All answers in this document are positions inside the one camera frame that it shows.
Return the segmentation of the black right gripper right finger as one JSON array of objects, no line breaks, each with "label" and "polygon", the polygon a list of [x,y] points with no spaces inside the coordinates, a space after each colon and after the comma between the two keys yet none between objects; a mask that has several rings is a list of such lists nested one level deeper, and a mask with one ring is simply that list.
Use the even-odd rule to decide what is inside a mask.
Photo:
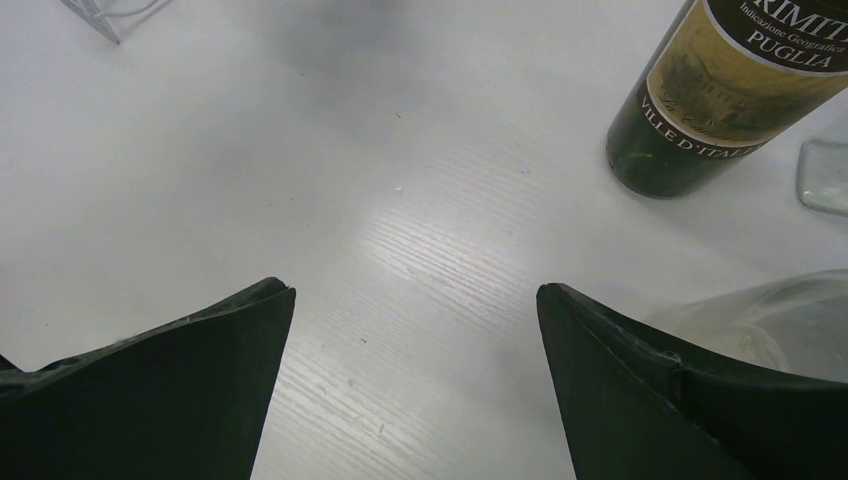
[{"label": "black right gripper right finger", "polygon": [[847,387],[712,352],[560,283],[539,328],[579,479],[843,479]]}]

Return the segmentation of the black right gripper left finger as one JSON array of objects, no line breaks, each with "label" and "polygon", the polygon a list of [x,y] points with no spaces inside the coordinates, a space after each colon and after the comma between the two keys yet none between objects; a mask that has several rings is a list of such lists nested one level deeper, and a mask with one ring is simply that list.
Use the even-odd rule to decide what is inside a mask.
[{"label": "black right gripper left finger", "polygon": [[1,363],[5,479],[247,479],[295,309],[269,277],[35,371]]}]

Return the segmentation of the clear bottle with brown cap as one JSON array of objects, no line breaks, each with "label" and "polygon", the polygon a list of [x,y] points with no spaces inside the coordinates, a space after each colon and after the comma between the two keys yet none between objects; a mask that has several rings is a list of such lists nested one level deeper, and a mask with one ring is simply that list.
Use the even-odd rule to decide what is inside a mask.
[{"label": "clear bottle with brown cap", "polygon": [[794,276],[676,306],[644,320],[727,357],[847,381],[847,271]]}]

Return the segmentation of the brown bottle with tan label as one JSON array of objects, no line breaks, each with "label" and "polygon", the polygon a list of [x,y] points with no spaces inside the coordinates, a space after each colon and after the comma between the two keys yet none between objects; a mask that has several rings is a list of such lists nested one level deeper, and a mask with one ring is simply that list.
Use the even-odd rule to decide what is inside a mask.
[{"label": "brown bottle with tan label", "polygon": [[845,2],[689,1],[613,120],[608,163],[638,194],[685,196],[846,86]]}]

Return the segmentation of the white wire wine rack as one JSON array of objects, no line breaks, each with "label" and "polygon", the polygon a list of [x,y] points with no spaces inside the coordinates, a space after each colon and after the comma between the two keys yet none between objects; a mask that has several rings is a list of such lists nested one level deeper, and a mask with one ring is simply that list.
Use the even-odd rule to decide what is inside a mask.
[{"label": "white wire wine rack", "polygon": [[60,0],[60,4],[109,43],[118,46],[172,1]]}]

